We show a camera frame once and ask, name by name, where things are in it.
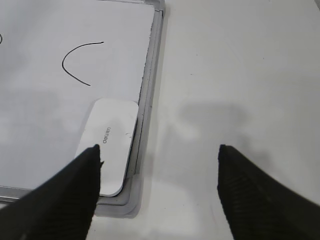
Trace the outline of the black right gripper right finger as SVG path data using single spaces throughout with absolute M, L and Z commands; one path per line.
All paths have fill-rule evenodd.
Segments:
M 235 240 L 318 240 L 320 207 L 230 145 L 218 152 L 217 192 Z

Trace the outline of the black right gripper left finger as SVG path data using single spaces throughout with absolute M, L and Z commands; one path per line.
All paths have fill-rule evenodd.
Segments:
M 84 240 L 101 188 L 100 147 L 84 150 L 47 182 L 0 210 L 2 240 Z

